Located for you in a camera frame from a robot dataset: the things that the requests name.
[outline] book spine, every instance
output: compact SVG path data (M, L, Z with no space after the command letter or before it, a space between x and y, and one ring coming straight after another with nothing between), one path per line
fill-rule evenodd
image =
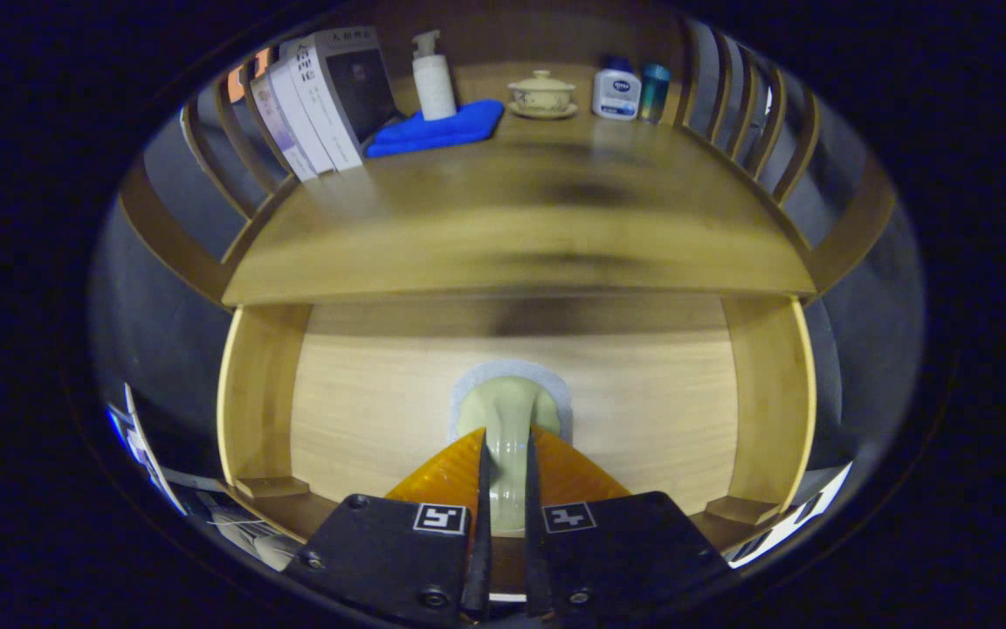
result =
M316 128L328 156L331 156L332 164L336 170L362 166L358 143L352 137L347 121L336 110L328 77L316 55L315 36L305 36L291 43L287 52L284 60L290 63L297 96L304 104L308 118Z
M271 132L271 138L282 151L283 156L290 163L290 168L295 172L297 178L303 182L307 179L315 178L318 175L316 168L310 163L308 156L303 154L301 148L297 146L297 139L290 127L282 119L282 108L277 103L275 88L272 87L267 74L258 76L248 84L252 95L255 96L255 104L259 107L259 113L263 116L263 123L267 124L267 131Z
M332 159L328 158L328 152L324 150L324 144L321 142L320 136L316 135L316 130L313 129L313 124L305 113L304 105L297 96L293 78L290 75L290 63L278 62L275 66L268 68L267 74L272 95L275 96L275 103L279 107L279 111L282 112L282 122L296 140L296 148L311 164L315 175L333 170Z

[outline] blue towel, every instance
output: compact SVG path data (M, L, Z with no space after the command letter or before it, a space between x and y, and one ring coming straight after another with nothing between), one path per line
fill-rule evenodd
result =
M387 127L374 137L367 147L368 158L407 154L411 151L452 147L486 140L495 131L495 124L503 116L503 103L478 101L460 108L456 116L449 116L427 123L422 112L405 123Z

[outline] white pump bottle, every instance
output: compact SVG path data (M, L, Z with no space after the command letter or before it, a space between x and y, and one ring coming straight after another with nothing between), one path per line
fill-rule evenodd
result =
M456 116L456 100L453 97L453 84L448 75L448 64L444 55L434 52L439 36L439 30L431 30L411 39L418 47L413 52L413 85L418 89L422 118L425 120Z

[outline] screw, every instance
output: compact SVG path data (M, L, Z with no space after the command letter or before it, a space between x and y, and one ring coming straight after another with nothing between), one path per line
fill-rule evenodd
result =
M439 590L424 590L418 594L418 602L428 608L443 608L448 605L448 597Z

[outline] saucer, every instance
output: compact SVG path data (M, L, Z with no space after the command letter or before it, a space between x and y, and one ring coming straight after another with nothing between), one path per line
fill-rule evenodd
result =
M527 112L519 110L518 105L512 101L506 105L508 110L511 110L516 116L523 116L523 118L534 118L538 120L553 120L556 118L569 118L569 116L576 113L576 103L569 103L569 107L565 108L563 112Z

